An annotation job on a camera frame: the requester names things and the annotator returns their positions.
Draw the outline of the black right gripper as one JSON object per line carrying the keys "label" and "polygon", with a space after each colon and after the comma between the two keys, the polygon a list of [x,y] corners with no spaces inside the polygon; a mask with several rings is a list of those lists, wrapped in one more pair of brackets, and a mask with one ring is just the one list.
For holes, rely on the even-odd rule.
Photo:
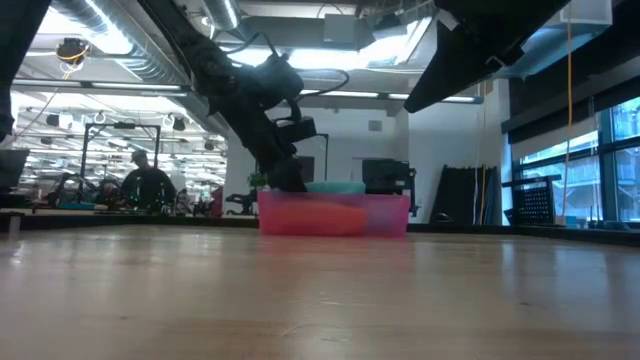
{"label": "black right gripper", "polygon": [[404,109],[416,113],[523,56],[522,45],[570,0],[435,0],[455,21],[436,22],[436,51]]}

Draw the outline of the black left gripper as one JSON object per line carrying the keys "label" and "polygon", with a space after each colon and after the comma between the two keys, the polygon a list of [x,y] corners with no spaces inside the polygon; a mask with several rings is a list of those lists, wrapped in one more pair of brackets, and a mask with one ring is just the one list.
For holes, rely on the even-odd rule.
{"label": "black left gripper", "polygon": [[241,144],[267,173],[267,183],[284,192],[305,192],[314,181],[315,158],[298,156],[295,144],[317,135],[315,121],[302,114],[298,96],[264,110],[258,102],[254,67],[233,64],[207,66],[207,100],[210,112],[227,121]]}

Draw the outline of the teal microfiber towel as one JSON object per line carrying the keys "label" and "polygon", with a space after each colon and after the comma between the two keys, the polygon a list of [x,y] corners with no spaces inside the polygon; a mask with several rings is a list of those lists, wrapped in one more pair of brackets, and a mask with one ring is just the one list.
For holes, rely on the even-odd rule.
{"label": "teal microfiber towel", "polygon": [[305,186],[310,193],[359,195],[366,191],[362,182],[308,182]]}

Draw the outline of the orange microfiber towel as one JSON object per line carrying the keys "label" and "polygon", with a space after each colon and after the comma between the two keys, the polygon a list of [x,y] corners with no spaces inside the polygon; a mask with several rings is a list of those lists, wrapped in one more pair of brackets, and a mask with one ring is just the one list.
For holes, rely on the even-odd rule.
{"label": "orange microfiber towel", "polygon": [[363,208],[327,202],[276,203],[260,213],[260,230],[268,235],[353,236],[363,233]]}

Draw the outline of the pink translucent plastic basket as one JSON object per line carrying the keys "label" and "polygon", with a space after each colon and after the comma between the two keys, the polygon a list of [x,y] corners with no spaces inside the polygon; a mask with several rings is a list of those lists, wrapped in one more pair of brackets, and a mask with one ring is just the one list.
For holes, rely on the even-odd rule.
{"label": "pink translucent plastic basket", "polygon": [[368,224],[363,233],[353,236],[336,237],[402,237],[408,226],[409,214],[404,209],[393,211],[388,207],[379,208],[365,194],[342,195],[324,193],[290,193],[290,192],[261,192],[258,194],[258,221],[260,213],[276,203],[285,202],[327,202],[352,207],[363,208],[368,214]]}

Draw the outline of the black equipment cart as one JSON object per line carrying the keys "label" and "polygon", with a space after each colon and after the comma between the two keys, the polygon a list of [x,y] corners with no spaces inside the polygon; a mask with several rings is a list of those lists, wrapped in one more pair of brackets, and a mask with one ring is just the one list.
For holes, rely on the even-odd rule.
{"label": "black equipment cart", "polygon": [[360,162],[360,171],[354,181],[361,183],[367,200],[377,207],[388,207],[393,211],[404,209],[416,217],[419,206],[415,195],[416,170],[408,161],[382,158],[365,158]]}

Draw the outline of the ceiling light strip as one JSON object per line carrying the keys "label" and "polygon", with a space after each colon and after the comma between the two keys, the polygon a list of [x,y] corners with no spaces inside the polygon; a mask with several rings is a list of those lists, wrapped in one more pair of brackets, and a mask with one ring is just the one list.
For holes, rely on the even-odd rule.
{"label": "ceiling light strip", "polygon": [[[409,98],[409,94],[404,93],[375,93],[362,91],[342,91],[333,90],[322,93],[319,90],[303,90],[301,97],[325,96],[325,97],[345,97],[345,98],[366,98],[366,99],[384,99],[394,101],[404,101]],[[459,103],[459,104],[481,104],[484,98],[477,96],[451,96],[443,100],[442,103]]]}

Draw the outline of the black leaning panels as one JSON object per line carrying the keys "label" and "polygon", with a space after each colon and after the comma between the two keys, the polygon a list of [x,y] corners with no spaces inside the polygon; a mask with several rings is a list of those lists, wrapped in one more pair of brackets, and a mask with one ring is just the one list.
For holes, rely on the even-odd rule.
{"label": "black leaning panels", "polygon": [[498,180],[496,167],[455,168],[444,165],[431,215],[446,213],[455,220],[450,224],[459,226],[494,225]]}

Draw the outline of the person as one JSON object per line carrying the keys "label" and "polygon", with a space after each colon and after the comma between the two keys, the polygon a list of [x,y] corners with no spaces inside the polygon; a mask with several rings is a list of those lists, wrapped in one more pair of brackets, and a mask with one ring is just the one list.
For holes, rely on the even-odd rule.
{"label": "person", "polygon": [[147,152],[141,149],[134,151],[131,162],[137,168],[125,177],[121,184],[122,193],[134,194],[136,206],[150,213],[161,212],[164,205],[172,205],[176,188],[164,171],[150,165]]}

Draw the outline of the black perforated panel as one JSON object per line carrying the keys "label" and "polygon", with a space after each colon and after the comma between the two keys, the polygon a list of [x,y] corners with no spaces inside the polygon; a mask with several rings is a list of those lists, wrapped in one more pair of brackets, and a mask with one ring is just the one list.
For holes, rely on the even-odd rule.
{"label": "black perforated panel", "polygon": [[551,175],[504,182],[502,187],[509,188],[512,195],[512,208],[504,211],[509,224],[553,226],[553,183],[560,179],[560,175]]}

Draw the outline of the black background gantry frame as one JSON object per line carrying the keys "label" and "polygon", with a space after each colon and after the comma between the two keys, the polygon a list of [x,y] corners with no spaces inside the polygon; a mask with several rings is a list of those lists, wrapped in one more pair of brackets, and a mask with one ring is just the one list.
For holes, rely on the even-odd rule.
{"label": "black background gantry frame", "polygon": [[330,137],[326,133],[318,134],[313,139],[314,153],[322,156],[323,180],[328,180],[329,169],[329,140]]}
{"label": "black background gantry frame", "polygon": [[85,184],[87,183],[85,172],[87,165],[87,156],[88,156],[88,146],[89,143],[98,135],[102,133],[102,131],[106,128],[114,128],[119,130],[135,130],[135,129],[153,129],[155,131],[155,135],[151,136],[151,140],[154,142],[154,167],[158,167],[158,156],[160,150],[160,135],[161,135],[161,127],[159,125],[144,125],[144,124],[136,124],[132,122],[116,122],[111,124],[99,124],[96,122],[86,123],[85,124],[85,132],[83,135],[83,147],[81,151],[81,166],[80,166],[80,184],[78,187],[79,191],[83,191]]}

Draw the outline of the black aluminium table frame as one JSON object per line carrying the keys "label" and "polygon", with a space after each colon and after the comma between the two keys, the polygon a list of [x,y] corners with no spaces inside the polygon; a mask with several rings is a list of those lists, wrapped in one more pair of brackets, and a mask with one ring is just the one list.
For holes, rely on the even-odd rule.
{"label": "black aluminium table frame", "polygon": [[[21,230],[50,230],[116,225],[167,225],[258,229],[259,221],[240,218],[179,218],[138,215],[24,215]],[[542,226],[409,224],[408,233],[521,235],[640,249],[640,230],[613,231]]]}

